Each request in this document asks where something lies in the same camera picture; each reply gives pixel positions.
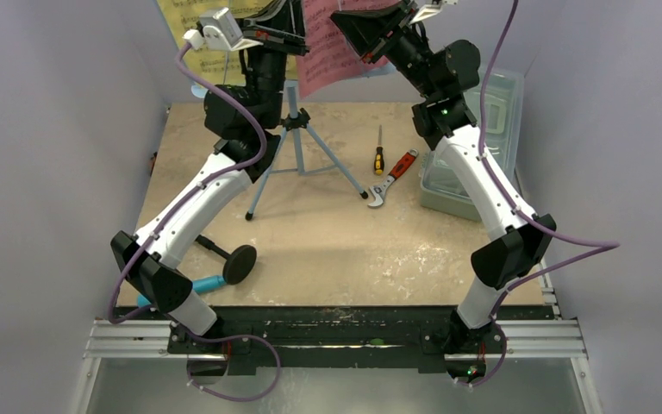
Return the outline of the pink sheet music page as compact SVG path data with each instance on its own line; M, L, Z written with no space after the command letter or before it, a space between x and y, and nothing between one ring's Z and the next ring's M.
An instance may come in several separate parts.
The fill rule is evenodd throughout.
M297 58L299 97L304 99L341 80L393 72L386 58L375 64L363 63L330 16L337 10L383 9L394 4L392 0L302 1L305 43L309 51Z

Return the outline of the light blue music stand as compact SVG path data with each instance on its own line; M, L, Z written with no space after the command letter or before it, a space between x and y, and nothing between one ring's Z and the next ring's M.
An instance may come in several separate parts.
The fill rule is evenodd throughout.
M228 103L218 96L216 91L223 91L234 101ZM217 150L236 162L253 157L259 150L260 143L256 128L261 127L267 133L267 152L257 164L247 168L247 174L253 182L264 186L269 175L277 170L274 159L284 145L287 137L292 137L295 144L296 167L301 175L307 174L304 165L301 132L306 130L317 146L331 159L332 166L346 175L362 198L368 194L348 169L339 161L334 152L310 127L310 116L306 109L299 107L297 100L298 76L287 78L284 86L246 86L215 84L215 90L202 88L199 97L203 101L204 126L220 137Z

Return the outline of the black microphone desk stand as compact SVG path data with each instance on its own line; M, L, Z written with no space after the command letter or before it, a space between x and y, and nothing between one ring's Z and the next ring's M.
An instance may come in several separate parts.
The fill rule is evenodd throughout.
M254 246L241 245L229 253L204 235L198 235L195 242L225 260L222 268L222 279L227 285L241 283L255 266L257 250Z

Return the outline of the teal microphone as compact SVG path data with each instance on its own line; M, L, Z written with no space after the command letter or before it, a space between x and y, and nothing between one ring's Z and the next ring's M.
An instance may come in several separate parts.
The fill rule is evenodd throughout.
M195 292L203 294L212 292L216 289L222 288L227 284L225 279L220 275L209 276L202 279L196 279L192 282L192 288ZM142 307L150 305L150 301L143 295L139 295L136 299L136 306Z

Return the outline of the yellow sheet music page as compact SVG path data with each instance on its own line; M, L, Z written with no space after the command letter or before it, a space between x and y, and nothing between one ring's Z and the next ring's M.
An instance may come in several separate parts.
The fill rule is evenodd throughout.
M212 84L243 85L251 52L278 52L287 78L294 56L308 51L300 1L158 1L184 63Z

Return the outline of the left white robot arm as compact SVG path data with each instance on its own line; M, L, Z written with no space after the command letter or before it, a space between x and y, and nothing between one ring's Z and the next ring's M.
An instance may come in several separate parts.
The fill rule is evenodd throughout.
M303 7L272 1L237 18L222 7L201 14L184 33L175 64L187 73L184 56L206 47L236 52L243 85L205 84L205 127L218 140L196 176L148 224L118 232L110 246L121 277L149 306L189 330L189 341L210 353L222 344L216 313L200 298L178 266L215 216L271 166L280 143L287 60L308 52Z

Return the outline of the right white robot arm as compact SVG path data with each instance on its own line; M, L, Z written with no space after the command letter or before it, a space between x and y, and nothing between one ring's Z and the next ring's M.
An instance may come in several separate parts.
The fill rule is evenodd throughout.
M473 280L450 316L447 347L469 351L489 330L506 289L540 263L556 228L515 191L490 150L480 142L484 123L466 103L480 82L481 57L468 40L431 50L419 27L423 9L400 1L382 9L335 11L330 16L365 63L386 58L420 93L415 131L452 168L478 210L490 238L471 256Z

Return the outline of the yellow black screwdriver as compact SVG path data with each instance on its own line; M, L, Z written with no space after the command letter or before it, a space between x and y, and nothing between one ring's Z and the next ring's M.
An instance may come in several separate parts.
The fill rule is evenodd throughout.
M384 163L384 147L383 147L383 126L379 125L378 141L375 150L373 170L376 175L381 176L384 173L384 169L385 169L385 163Z

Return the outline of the clear plastic storage box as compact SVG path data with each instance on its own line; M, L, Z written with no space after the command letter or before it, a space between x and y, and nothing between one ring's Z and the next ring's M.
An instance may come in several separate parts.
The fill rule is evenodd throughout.
M524 77L494 68L485 88L485 143L512 185L517 185L515 163L521 130ZM480 215L453 169L429 152L420 172L420 205L430 210L478 222Z

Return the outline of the red handled adjustable wrench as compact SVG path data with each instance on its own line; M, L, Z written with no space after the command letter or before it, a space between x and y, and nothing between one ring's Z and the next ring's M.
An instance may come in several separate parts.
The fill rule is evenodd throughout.
M405 155L391 168L379 185L369 187L373 200L367 205L369 208L379 208L384 204L386 192L392 184L397 181L413 165L419 152L416 149L410 149Z

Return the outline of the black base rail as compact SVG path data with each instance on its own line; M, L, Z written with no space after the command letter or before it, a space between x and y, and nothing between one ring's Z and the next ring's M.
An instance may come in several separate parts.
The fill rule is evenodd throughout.
M198 342L170 329L167 350L228 358L231 375L259 367L406 368L418 373L485 374L511 341L487 326L466 333L452 305L217 306L220 322Z

